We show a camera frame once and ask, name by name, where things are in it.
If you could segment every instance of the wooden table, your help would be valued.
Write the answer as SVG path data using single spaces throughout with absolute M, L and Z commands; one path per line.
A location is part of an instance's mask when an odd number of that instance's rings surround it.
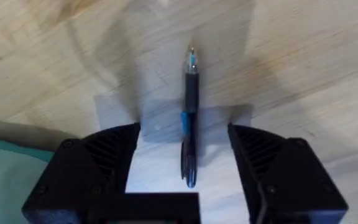
M 307 139 L 350 205 L 343 223 L 358 223 L 355 0 L 0 0 L 0 139 L 51 150 L 140 117 L 127 191 L 189 191 L 189 44 L 201 57 L 203 223 L 247 223 L 226 135 L 234 105 L 243 123 Z

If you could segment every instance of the green fabric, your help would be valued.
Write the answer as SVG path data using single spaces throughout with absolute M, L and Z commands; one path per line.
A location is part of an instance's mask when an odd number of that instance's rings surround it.
M 28 223 L 21 207 L 52 156 L 0 141 L 0 223 Z
M 45 162 L 49 162 L 53 156 L 53 152 L 21 147 L 6 141 L 0 141 L 0 149 L 32 156 Z

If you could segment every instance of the wood grain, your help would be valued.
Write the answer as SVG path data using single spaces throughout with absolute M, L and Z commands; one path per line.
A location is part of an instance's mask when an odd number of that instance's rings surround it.
M 358 223 L 358 1 L 0 0 L 0 138 L 53 150 L 141 119 L 127 191 L 189 191 L 179 112 L 190 43 L 203 223 L 248 220 L 225 128 L 234 105 L 243 123 L 309 140 L 350 205 L 342 222 Z

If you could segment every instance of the black pen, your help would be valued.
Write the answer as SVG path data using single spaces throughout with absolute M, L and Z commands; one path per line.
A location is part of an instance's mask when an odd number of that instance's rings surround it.
M 181 145 L 181 177 L 186 178 L 189 188 L 195 186 L 197 176 L 199 82 L 197 57 L 192 47 L 186 59 L 185 100 L 181 115 L 185 133 Z

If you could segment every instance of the black plastic part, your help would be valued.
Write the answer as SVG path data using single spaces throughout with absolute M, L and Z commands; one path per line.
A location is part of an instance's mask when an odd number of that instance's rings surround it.
M 185 111 L 196 113 L 199 105 L 200 76 L 198 74 L 185 75 Z
M 181 145 L 180 169 L 182 179 L 186 179 L 189 188 L 196 185 L 197 179 L 197 146 L 198 146 L 198 121 L 197 114 L 187 114 L 188 132 Z
M 180 169 L 182 179 L 186 179 L 189 188 L 196 185 L 197 179 L 197 148 L 198 148 L 198 106 L 199 106 L 199 74 L 185 75 L 185 138 L 181 145 Z
M 229 124 L 250 223 L 339 223 L 348 206 L 309 144 Z
M 200 223 L 198 194 L 125 194 L 140 124 L 63 141 L 22 207 L 30 223 Z

